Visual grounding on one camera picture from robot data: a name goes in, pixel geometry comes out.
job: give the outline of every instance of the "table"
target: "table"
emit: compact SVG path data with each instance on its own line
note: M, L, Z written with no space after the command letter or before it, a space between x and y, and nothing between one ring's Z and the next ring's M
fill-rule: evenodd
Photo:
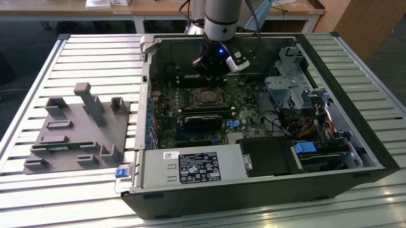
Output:
M178 10L185 0L138 0L135 14L139 21L145 20L185 20ZM324 9L316 9L308 0L298 0L297 3L284 4L284 12L272 8L268 20L305 20L302 32L313 32L321 15L326 13ZM145 33L143 24L137 23L141 33Z
M142 220L119 198L115 169L25 175L23 164L45 123L47 97L74 97L77 82L90 82L101 101L131 102L125 163L134 161L142 64L141 36L73 35L57 41L0 142L0 221L3 227L384 227L406 220L406 110L341 38L306 34L324 62L401 170L357 186L334 199L181 218ZM318 87L314 66L309 71ZM130 186L122 182L119 187Z
M86 10L86 0L0 0L0 21L134 20L135 3Z
M86 10L86 0L2 0L0 21L79 21L133 20L138 33L146 33L145 20L185 20L178 9L185 0L133 0L130 6ZM305 20L302 32L313 32L324 9L316 9L308 0L285 4L285 15L272 9L268 20Z

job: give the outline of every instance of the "blue connector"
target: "blue connector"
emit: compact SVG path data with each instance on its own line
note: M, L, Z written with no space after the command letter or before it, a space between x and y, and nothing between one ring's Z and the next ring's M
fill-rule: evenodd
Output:
M317 152L317 148L316 148L316 145L313 144L313 142L298 142L294 145L294 150L297 151L297 153L316 153Z
M115 177L117 178L123 178L129 177L129 168L119 168L115 170Z
M241 125L241 122L238 120L226 122L228 127L238 127L240 125Z

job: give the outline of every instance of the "motherboard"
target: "motherboard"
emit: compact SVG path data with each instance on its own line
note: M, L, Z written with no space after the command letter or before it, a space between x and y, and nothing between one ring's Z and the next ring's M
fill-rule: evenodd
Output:
M155 82L159 148L236 144L269 135L257 109L258 82L230 75L221 86L185 88L179 81Z

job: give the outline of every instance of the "warning label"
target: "warning label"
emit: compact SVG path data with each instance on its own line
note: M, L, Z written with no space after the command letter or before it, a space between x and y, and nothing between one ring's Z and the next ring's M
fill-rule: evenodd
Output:
M217 152L179 155L181 183L222 180Z

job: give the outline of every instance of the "slotted aluminum platform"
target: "slotted aluminum platform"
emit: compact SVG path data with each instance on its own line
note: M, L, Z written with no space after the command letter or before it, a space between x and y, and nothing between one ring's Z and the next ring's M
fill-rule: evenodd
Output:
M91 92L103 102L114 96L131 102L125 160L134 160L143 64L141 35L73 35L57 42L0 143L0 227L401 226L406 221L405 107L341 38L330 34L306 37L401 171L334 199L149 221L138 218L115 192L115 169L25 175L25 160L47 116L43 108L47 98L63 96L67 103L81 103L81 98L74 96L77 82L90 82ZM310 73L324 87L316 72Z

